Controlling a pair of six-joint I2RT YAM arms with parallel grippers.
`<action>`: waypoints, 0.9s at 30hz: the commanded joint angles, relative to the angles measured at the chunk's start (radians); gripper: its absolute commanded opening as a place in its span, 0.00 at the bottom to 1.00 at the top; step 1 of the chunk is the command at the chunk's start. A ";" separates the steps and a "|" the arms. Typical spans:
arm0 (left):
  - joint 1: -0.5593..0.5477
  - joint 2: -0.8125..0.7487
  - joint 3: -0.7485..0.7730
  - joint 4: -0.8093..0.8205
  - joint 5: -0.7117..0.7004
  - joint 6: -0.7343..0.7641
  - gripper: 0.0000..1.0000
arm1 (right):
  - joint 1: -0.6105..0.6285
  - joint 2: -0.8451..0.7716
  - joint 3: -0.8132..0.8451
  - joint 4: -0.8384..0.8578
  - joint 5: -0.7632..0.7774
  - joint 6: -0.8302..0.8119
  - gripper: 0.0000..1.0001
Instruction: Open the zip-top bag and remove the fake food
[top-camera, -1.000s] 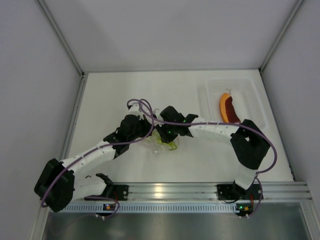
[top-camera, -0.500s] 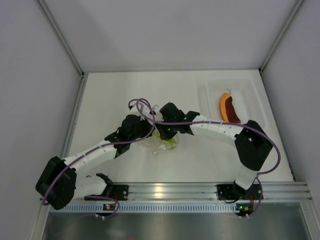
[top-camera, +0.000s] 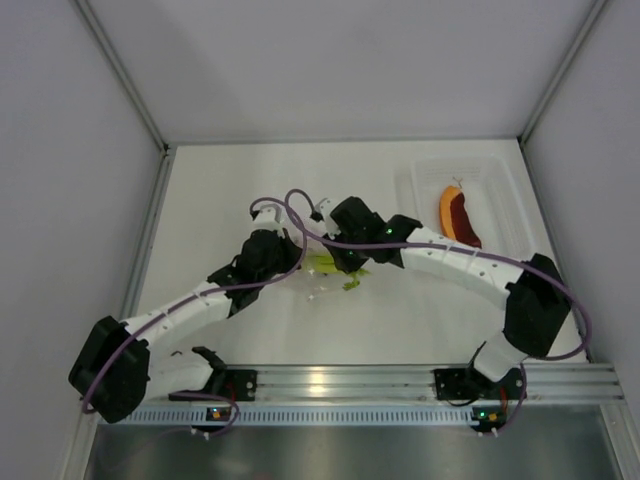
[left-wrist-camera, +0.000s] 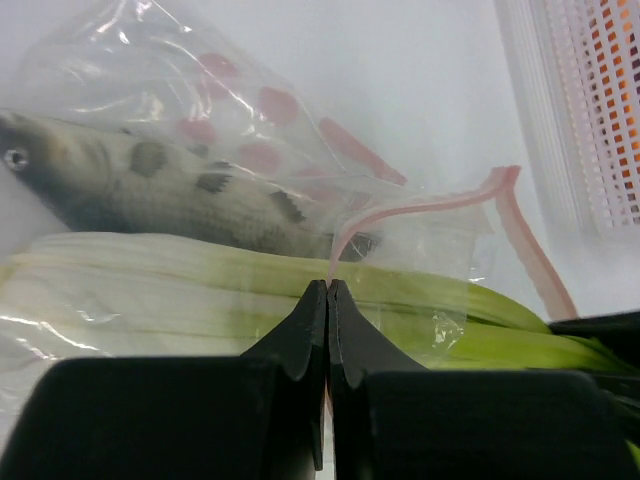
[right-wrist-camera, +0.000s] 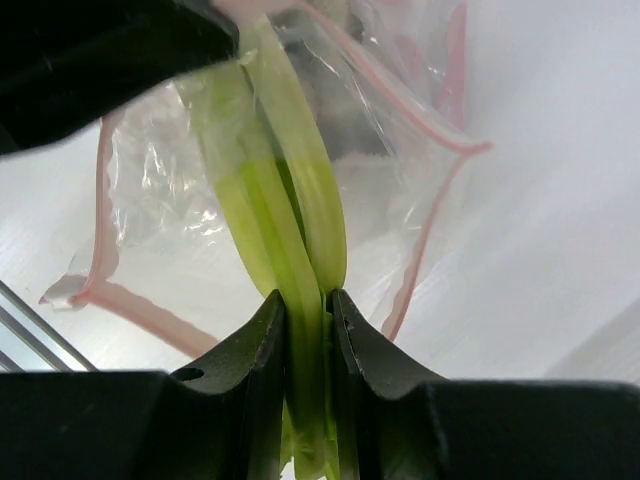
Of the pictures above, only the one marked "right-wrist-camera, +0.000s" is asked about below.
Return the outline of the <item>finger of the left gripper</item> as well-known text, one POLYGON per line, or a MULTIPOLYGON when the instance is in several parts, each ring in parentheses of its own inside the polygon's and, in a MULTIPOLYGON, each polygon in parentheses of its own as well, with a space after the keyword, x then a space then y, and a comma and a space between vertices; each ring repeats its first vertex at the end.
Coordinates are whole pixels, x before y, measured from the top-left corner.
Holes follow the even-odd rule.
POLYGON ((237 55, 209 1, 4 1, 1 150, 59 142, 165 80, 237 55))

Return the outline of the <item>grey fake fish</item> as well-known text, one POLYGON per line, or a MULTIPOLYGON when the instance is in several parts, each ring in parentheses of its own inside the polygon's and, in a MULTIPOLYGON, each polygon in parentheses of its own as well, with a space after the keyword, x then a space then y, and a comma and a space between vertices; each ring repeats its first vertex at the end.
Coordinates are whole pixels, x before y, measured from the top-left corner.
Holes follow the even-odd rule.
POLYGON ((351 68, 332 48, 297 40, 285 51, 298 75, 331 162, 351 154, 388 153, 351 68))

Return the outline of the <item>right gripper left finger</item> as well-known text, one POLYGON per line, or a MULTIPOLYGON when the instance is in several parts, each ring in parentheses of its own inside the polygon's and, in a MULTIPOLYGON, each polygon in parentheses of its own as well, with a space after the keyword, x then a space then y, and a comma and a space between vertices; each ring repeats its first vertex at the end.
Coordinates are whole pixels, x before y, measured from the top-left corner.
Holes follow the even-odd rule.
POLYGON ((5 373, 5 479, 276 479, 285 308, 173 373, 5 373))

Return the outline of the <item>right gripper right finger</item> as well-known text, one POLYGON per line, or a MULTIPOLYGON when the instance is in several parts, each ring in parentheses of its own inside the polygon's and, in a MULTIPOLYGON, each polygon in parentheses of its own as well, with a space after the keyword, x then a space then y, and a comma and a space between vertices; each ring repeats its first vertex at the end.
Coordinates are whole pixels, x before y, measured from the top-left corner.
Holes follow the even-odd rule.
POLYGON ((345 479, 635 479, 639 390, 608 381, 447 380, 333 292, 345 479))

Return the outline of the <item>clear zip top bag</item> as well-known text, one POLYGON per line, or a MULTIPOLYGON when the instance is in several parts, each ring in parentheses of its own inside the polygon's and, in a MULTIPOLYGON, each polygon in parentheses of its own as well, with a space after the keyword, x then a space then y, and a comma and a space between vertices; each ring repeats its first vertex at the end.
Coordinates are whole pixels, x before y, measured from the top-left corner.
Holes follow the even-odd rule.
POLYGON ((95 228, 43 294, 196 357, 280 291, 296 340, 331 291, 398 334, 448 243, 465 135, 464 1, 228 1, 239 56, 101 121, 95 228))

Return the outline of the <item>green fake celery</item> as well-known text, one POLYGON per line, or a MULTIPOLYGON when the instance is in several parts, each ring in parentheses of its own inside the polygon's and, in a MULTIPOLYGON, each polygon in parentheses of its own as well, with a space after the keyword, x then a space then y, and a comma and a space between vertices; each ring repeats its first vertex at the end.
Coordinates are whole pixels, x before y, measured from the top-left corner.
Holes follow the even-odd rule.
POLYGON ((331 477, 326 297, 346 276, 342 204, 299 78, 266 17, 240 30, 237 61, 204 70, 189 105, 193 132, 244 266, 289 320, 291 427, 286 460, 300 479, 331 477))

